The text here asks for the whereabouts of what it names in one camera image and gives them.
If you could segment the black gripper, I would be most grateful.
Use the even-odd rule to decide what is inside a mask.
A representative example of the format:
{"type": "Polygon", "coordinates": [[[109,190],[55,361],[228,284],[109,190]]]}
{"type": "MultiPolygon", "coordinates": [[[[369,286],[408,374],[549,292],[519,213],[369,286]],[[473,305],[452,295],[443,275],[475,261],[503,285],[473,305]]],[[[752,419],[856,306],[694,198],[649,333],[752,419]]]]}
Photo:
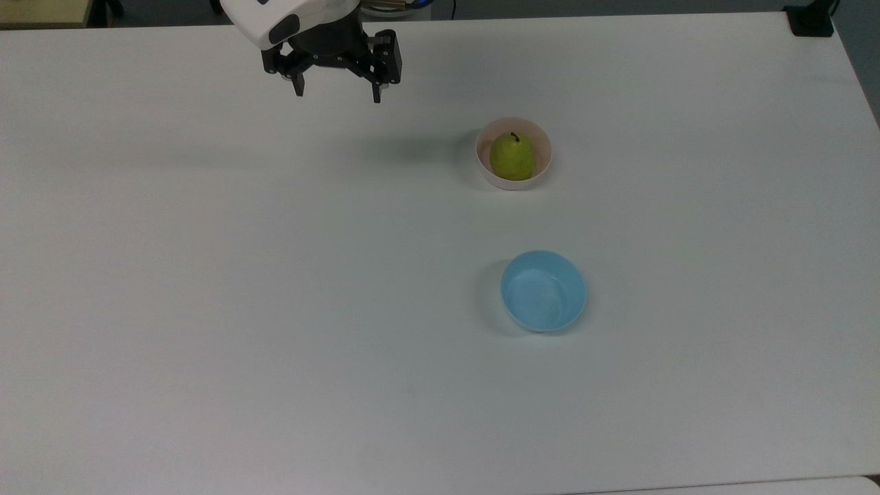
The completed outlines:
{"type": "Polygon", "coordinates": [[[288,79],[303,97],[304,75],[311,67],[349,70],[372,85],[372,100],[379,104],[383,86],[402,80],[402,55],[396,31],[364,31],[358,16],[344,16],[306,30],[298,16],[287,16],[268,31],[270,47],[261,50],[264,72],[288,79]]]}

